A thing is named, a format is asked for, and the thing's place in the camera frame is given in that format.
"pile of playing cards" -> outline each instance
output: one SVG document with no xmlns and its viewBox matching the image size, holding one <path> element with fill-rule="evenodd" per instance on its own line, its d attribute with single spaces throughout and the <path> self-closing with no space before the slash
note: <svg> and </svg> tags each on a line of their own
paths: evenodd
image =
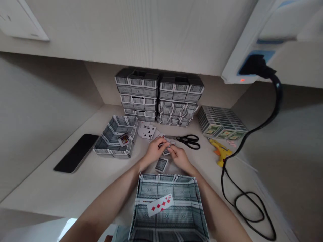
<svg viewBox="0 0 323 242">
<path fill-rule="evenodd" d="M 152 126 L 149 122 L 140 121 L 138 135 L 145 139 L 152 139 L 156 131 L 156 127 Z"/>
</svg>

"black phone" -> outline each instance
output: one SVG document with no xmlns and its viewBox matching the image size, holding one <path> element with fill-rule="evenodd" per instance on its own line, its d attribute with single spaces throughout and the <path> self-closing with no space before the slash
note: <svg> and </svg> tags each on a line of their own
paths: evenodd
<svg viewBox="0 0 323 242">
<path fill-rule="evenodd" d="M 83 135 L 63 157 L 63 159 L 61 159 L 61 161 L 54 167 L 54 171 L 69 174 L 74 173 L 90 153 L 98 138 L 99 136 L 93 134 Z"/>
</svg>

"playing card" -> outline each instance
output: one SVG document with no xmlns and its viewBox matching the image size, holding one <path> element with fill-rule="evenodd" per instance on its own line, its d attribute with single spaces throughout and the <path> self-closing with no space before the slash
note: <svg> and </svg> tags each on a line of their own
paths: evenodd
<svg viewBox="0 0 323 242">
<path fill-rule="evenodd" d="M 148 216 L 154 216 L 155 214 L 164 211 L 165 209 L 174 205 L 174 199 L 172 194 L 161 197 L 147 205 Z"/>
<path fill-rule="evenodd" d="M 155 131 L 156 131 L 156 127 L 152 125 L 144 125 L 142 126 L 142 133 L 140 134 L 140 137 L 146 138 L 146 139 L 152 139 Z"/>
<path fill-rule="evenodd" d="M 160 173 L 164 173 L 167 164 L 168 164 L 168 159 L 159 158 L 159 160 L 157 162 L 157 165 L 155 167 L 155 170 L 160 172 Z"/>
<path fill-rule="evenodd" d="M 118 137 L 118 141 L 119 141 L 121 147 L 128 144 L 129 135 L 130 135 L 129 133 L 125 133 L 125 134 L 121 135 L 120 137 Z"/>
<path fill-rule="evenodd" d="M 149 122 L 140 121 L 138 125 L 138 135 L 141 137 L 143 135 L 144 127 L 150 125 Z"/>
</svg>

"cable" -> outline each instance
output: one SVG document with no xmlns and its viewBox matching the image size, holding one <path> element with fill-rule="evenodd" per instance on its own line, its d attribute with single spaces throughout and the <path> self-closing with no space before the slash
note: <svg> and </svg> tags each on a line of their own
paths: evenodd
<svg viewBox="0 0 323 242">
<path fill-rule="evenodd" d="M 275 75 L 275 70 L 273 70 L 272 68 L 268 67 L 265 63 L 265 61 L 263 60 L 263 56 L 259 57 L 259 55 L 252 55 L 249 57 L 249 59 L 246 61 L 245 65 L 243 66 L 243 68 L 241 69 L 241 71 L 239 72 L 240 74 L 257 74 L 263 78 L 270 78 L 271 81 L 273 82 L 275 91 L 276 91 L 276 102 L 275 102 L 275 107 L 274 110 L 272 112 L 272 114 L 269 116 L 269 118 L 260 126 L 258 126 L 257 128 L 249 131 L 248 133 L 245 134 L 245 136 L 243 137 L 239 147 L 237 148 L 237 150 L 230 156 L 226 157 L 223 161 L 223 169 L 222 169 L 222 174 L 221 174 L 221 187 L 222 187 L 222 193 L 224 198 L 236 209 L 236 211 L 240 214 L 240 216 L 244 219 L 244 221 L 247 223 L 247 225 L 253 230 L 255 231 L 257 234 L 259 234 L 261 237 L 269 240 L 269 241 L 275 241 L 277 236 L 276 236 L 276 231 L 275 228 L 273 226 L 273 223 L 268 215 L 267 209 L 265 207 L 265 204 L 263 203 L 262 199 L 254 192 L 244 192 L 233 180 L 232 178 L 229 176 L 229 173 L 226 169 L 226 163 L 228 161 L 228 159 L 234 157 L 237 153 L 239 153 L 239 151 L 242 149 L 246 139 L 248 138 L 249 135 L 251 135 L 252 133 L 264 128 L 265 126 L 267 126 L 269 123 L 271 123 L 271 121 L 274 120 L 274 118 L 277 116 L 281 103 L 282 103 L 282 99 L 283 99 L 283 89 L 282 89 L 282 85 L 278 79 L 278 77 Z M 232 181 L 232 183 L 241 191 L 241 194 L 238 195 L 235 200 L 234 203 L 231 203 L 224 192 L 224 185 L 223 185 L 223 177 L 224 174 L 227 174 L 228 178 Z M 261 202 L 261 205 L 263 207 L 263 210 L 256 204 L 256 202 L 251 199 L 248 194 L 254 194 L 259 201 Z M 258 220 L 251 220 L 248 219 L 247 217 L 245 217 L 242 212 L 240 211 L 240 209 L 238 209 L 237 207 L 237 200 L 242 197 L 242 196 L 246 196 L 249 201 L 251 201 L 256 208 L 260 211 L 261 213 L 261 218 Z M 266 217 L 268 218 L 269 221 L 269 225 L 271 227 L 271 230 L 273 232 L 273 236 L 271 238 L 265 236 L 264 234 L 262 234 L 260 231 L 258 231 L 257 229 L 255 229 L 251 224 L 251 223 L 259 223 L 261 221 L 265 220 L 265 214 Z"/>
</svg>

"playing card back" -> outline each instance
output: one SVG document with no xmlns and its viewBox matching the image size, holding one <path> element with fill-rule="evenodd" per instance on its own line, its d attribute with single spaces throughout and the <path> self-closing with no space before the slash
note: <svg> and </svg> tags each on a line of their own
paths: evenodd
<svg viewBox="0 0 323 242">
<path fill-rule="evenodd" d="M 155 170 L 160 172 L 160 173 L 164 173 L 167 164 L 168 164 L 168 159 L 159 158 L 159 160 L 157 162 L 157 165 L 155 167 Z"/>
</svg>

